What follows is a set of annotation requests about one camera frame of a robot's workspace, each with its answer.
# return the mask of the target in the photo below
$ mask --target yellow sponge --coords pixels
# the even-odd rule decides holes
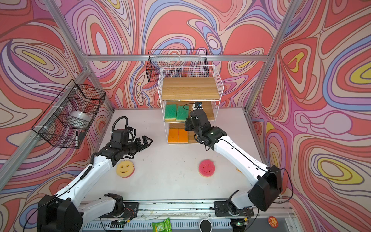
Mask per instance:
[[[185,129],[178,129],[178,143],[188,143],[188,132]]]
[[[124,160],[117,164],[116,173],[122,178],[128,178],[134,173],[134,164],[129,160]]]
[[[178,129],[169,129],[169,143],[178,143]]]

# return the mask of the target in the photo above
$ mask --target smiley face sponge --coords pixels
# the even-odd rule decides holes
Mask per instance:
[[[122,178],[128,178],[134,173],[134,164],[129,160],[124,160],[117,164],[116,173]]]
[[[198,166],[198,171],[203,177],[210,177],[215,172],[214,163],[211,160],[203,160]]]

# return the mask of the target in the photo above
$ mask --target orange sponge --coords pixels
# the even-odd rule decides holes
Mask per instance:
[[[185,129],[178,129],[178,143],[188,143],[188,132]]]
[[[169,129],[169,143],[178,143],[178,129]]]

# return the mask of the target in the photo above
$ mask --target white robotic arm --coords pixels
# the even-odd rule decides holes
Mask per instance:
[[[270,204],[281,193],[281,172],[275,167],[268,167],[257,161],[237,146],[220,128],[211,127],[203,109],[198,108],[190,113],[185,122],[186,131],[195,132],[195,140],[230,160],[248,179],[252,188],[248,191],[236,191],[227,200],[228,211],[237,215],[248,206],[256,206],[266,211]],[[80,206],[85,195],[94,184],[125,156],[132,159],[137,152],[147,148],[152,139],[142,136],[135,139],[136,130],[128,127],[115,130],[118,118],[112,127],[111,141],[98,153],[92,155],[91,163],[67,186],[54,196],[44,196],[38,207],[38,232],[78,232],[86,223],[110,213],[120,217],[124,211],[122,197],[108,193],[95,202]]]
[[[266,211],[282,191],[281,171],[276,166],[268,167],[257,161],[239,146],[219,127],[212,127],[203,111],[202,103],[195,102],[197,109],[186,119],[185,130],[195,133],[195,140],[230,160],[248,179],[252,188],[234,192],[227,200],[228,211],[234,215],[248,206]]]
[[[115,130],[120,119],[126,119],[125,129]],[[80,206],[95,183],[122,158],[134,155],[153,142],[147,136],[136,138],[136,130],[128,127],[128,119],[119,117],[112,126],[110,142],[91,157],[91,163],[54,196],[45,195],[39,202],[38,232],[78,232],[88,222],[104,215],[120,217],[124,212],[122,196],[108,193],[97,201]]]

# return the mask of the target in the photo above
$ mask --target black wire basket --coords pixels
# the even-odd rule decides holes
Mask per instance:
[[[47,122],[36,126],[53,103],[32,126],[32,130],[53,147],[80,148],[105,100],[106,93],[103,90],[75,82],[72,87],[68,88],[70,83],[56,97],[57,99],[61,94],[68,94],[59,106],[53,106],[57,109]]]
[[[158,82],[163,65],[208,65],[206,49],[153,49],[148,50],[148,56],[148,82]]]

